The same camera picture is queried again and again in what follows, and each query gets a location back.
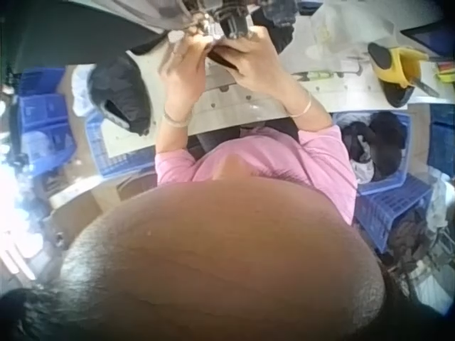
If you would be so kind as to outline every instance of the person's left hand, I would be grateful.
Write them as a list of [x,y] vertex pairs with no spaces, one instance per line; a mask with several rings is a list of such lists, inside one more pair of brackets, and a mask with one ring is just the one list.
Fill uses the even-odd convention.
[[160,75],[166,86],[166,113],[176,121],[185,121],[193,105],[205,90],[205,47],[208,36],[186,36],[173,49]]

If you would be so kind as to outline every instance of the blue container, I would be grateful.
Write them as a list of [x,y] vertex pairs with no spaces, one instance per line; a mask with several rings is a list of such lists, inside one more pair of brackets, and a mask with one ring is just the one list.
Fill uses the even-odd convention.
[[85,121],[85,133],[87,134],[95,165],[104,178],[128,175],[154,166],[155,153],[153,147],[110,158],[107,155],[105,142],[101,134],[103,119],[104,117],[98,112],[91,114]]
[[70,125],[62,123],[24,131],[21,150],[28,156],[28,174],[37,176],[67,163],[76,143]]
[[455,105],[431,104],[429,111],[432,116],[432,123],[455,126]]
[[64,67],[27,69],[22,72],[17,94],[19,96],[33,96],[35,94],[54,93],[64,74]]
[[[367,112],[361,112],[361,114],[365,115],[371,115],[372,113],[376,113],[378,111],[367,111]],[[364,185],[359,185],[358,186],[358,193],[359,195],[371,195],[374,193],[380,193],[385,190],[392,190],[394,188],[400,187],[405,181],[406,181],[406,175],[407,175],[407,168],[409,165],[409,160],[410,160],[410,151],[411,151],[411,135],[412,135],[412,123],[411,123],[411,118],[408,114],[405,114],[404,112],[398,112],[398,111],[391,111],[393,114],[397,115],[398,119],[400,120],[401,123],[403,123],[406,126],[407,129],[407,139],[406,139],[406,146],[405,146],[405,152],[403,154],[403,158],[401,160],[400,167],[398,168],[398,171],[395,172],[395,174],[389,176],[388,178],[381,180],[381,181],[376,181],[376,182],[371,182],[371,183],[366,183]],[[333,114],[333,121],[336,123],[342,115],[344,115],[346,112],[336,112]]]
[[23,130],[68,122],[66,101],[61,94],[19,97],[19,108]]
[[450,177],[455,176],[455,127],[432,124],[428,165],[439,169]]
[[431,198],[432,188],[408,174],[400,188],[357,197],[354,216],[383,253],[394,221],[416,205],[426,210]]

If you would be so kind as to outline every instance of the blue plastic basket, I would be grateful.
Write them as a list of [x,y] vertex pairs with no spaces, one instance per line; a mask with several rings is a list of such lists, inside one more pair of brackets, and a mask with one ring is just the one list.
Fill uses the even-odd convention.
[[21,137],[21,150],[27,154],[31,176],[41,175],[67,163],[76,151],[68,123],[27,129]]
[[17,94],[33,96],[36,94],[51,94],[57,90],[63,75],[64,67],[35,67],[22,72]]
[[416,205],[426,210],[431,198],[432,188],[408,174],[400,188],[357,197],[354,216],[383,253],[394,221]]
[[61,94],[19,97],[19,108],[23,130],[68,122],[65,96]]
[[432,123],[455,126],[455,105],[431,104],[429,106],[429,111],[432,116]]
[[101,134],[103,119],[103,116],[98,112],[91,114],[85,122],[85,133],[87,134],[95,165],[104,178],[128,175],[154,166],[155,153],[153,147],[110,158],[107,155],[105,142]]
[[[371,115],[375,112],[378,112],[378,111],[359,112],[359,114]],[[400,187],[406,181],[407,168],[409,165],[410,150],[411,150],[411,144],[412,144],[412,141],[411,141],[412,122],[411,122],[410,116],[408,114],[405,114],[404,112],[392,111],[392,113],[397,115],[400,122],[403,123],[407,129],[405,153],[401,160],[400,167],[398,168],[398,171],[395,174],[389,176],[388,178],[386,178],[384,180],[366,183],[364,185],[359,185],[358,186],[359,195],[371,195],[374,193],[383,192],[385,190],[392,190],[394,188]],[[346,112],[334,113],[333,121],[336,123],[340,119],[340,117],[344,114],[346,114]]]
[[432,124],[428,165],[439,169],[442,173],[455,176],[455,127]]

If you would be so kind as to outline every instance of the black pants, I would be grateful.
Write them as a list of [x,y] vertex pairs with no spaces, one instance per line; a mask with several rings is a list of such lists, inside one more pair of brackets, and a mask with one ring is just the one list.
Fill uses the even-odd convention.
[[[265,126],[287,134],[296,141],[299,140],[299,130],[294,121],[289,117],[267,121],[265,122]],[[240,138],[240,126],[230,126],[224,129],[208,131],[196,136],[204,151],[208,153],[223,142]]]

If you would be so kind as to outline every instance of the hand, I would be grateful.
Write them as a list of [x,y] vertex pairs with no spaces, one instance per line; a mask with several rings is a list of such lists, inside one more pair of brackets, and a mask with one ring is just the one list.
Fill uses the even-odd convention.
[[289,75],[279,62],[267,29],[253,26],[250,31],[250,38],[225,39],[213,51],[235,65],[237,70],[226,70],[239,85],[276,97],[282,86],[280,83]]
[[186,36],[174,47],[160,70],[166,87],[166,113],[176,121],[185,121],[191,108],[205,90],[205,47],[211,37]]

